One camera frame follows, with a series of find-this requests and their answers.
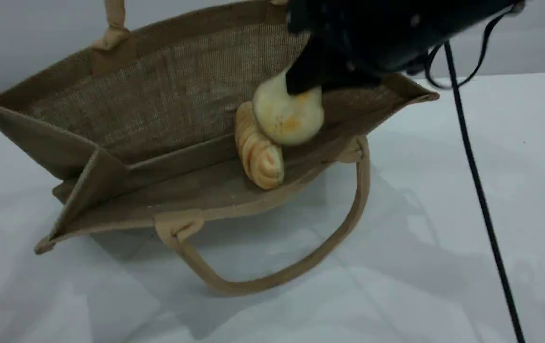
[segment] white table surface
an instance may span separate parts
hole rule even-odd
[[[545,343],[545,74],[481,77],[463,96],[526,338]],[[57,180],[0,134],[0,342],[514,342],[451,94],[369,139],[372,191],[353,234],[298,280],[227,298],[149,230],[35,256],[61,209]],[[228,278],[264,275],[336,228],[354,182],[335,165],[285,206],[207,223],[194,242]]]

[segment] white background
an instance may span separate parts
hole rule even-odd
[[[545,343],[545,74],[484,76],[466,115],[529,343]],[[372,191],[351,236],[271,291],[210,293],[149,230],[33,247],[57,181],[0,134],[1,343],[513,343],[452,97],[370,134]],[[245,280],[307,254],[342,221],[354,167],[335,165],[285,206],[207,223],[194,242]]]
[[[127,28],[229,0],[125,0]],[[0,0],[0,91],[85,48],[105,30],[103,0]],[[459,74],[479,56],[484,24],[453,39]],[[438,56],[434,75],[446,75]],[[545,0],[529,0],[524,13],[503,20],[490,41],[480,74],[545,72]]]

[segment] croissant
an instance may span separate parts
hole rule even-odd
[[[235,143],[245,174],[261,189],[278,187],[285,177],[281,147],[260,130],[248,101],[236,110]]]

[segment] pastry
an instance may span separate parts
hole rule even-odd
[[[235,143],[245,174],[255,185],[268,190],[283,182],[285,166],[281,147],[259,130],[250,101],[236,110]]]
[[[261,84],[253,95],[253,112],[259,128],[281,145],[298,145],[311,139],[324,122],[321,87],[302,94],[287,93],[285,69]]]

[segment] bag side panel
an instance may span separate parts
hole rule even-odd
[[[101,200],[107,199],[128,171],[118,159],[101,149],[95,150],[84,168],[76,187],[61,211],[49,237],[55,239],[65,232],[66,226]]]
[[[61,180],[79,175],[96,148],[91,141],[1,106],[0,131]]]

